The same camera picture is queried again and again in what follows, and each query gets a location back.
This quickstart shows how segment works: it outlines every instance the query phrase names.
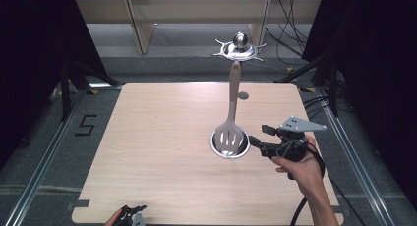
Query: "human hand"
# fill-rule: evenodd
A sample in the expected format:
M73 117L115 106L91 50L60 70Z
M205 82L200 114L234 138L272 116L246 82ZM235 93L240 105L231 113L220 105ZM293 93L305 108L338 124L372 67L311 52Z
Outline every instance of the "human hand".
M111 218L108 219L108 221L104 224L104 226L113 226L113 224L116 222L117 217L119 217L120 213L122 213L122 209L118 209Z
M306 140L309 143L308 148L315 151L311 148L311 145L316 145L315 139L306 135ZM279 166L276 168L276 172L290 173L293 176L304 196L311 194L314 190L324 188L320 165L310 151L307 151L306 156L299 162L293 162L280 156L274 156L271 160Z

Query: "slotted spoon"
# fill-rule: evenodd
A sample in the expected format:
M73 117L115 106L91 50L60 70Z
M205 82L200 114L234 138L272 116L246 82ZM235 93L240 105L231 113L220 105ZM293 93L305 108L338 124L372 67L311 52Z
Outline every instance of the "slotted spoon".
M237 153L243 140L242 130L235 123L241 70L240 63L235 61L230 69L229 114L226 121L217 127L214 133L215 148L227 151L229 154Z

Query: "wooden board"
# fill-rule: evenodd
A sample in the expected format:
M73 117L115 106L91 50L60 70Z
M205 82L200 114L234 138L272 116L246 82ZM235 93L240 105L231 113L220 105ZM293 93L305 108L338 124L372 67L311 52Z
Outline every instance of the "wooden board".
M254 147L235 160L210 148L228 91L228 83L124 85L79 197L89 207L75 208L73 220L103 223L124 204L146 204L147 224L288 225L303 197L295 181ZM261 125L307 119L293 84L241 83L240 91L249 99L238 101L236 123L262 141L280 143ZM325 185L338 205L328 176ZM298 224L313 224L307 205Z

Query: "wooden tabletop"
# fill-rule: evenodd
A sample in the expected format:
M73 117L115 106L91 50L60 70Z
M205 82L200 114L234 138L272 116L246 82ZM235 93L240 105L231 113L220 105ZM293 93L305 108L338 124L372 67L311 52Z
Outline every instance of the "wooden tabletop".
M73 220L103 223L125 204L145 204L147 224L288 225L303 197L295 181L255 147L234 160L210 148L228 91L228 83L124 85L79 197L89 206L76 207ZM261 125L307 119L293 84L241 83L240 91L249 98L238 101L236 124L262 141L280 143ZM328 176L325 186L338 205ZM297 222L313 224L307 205Z

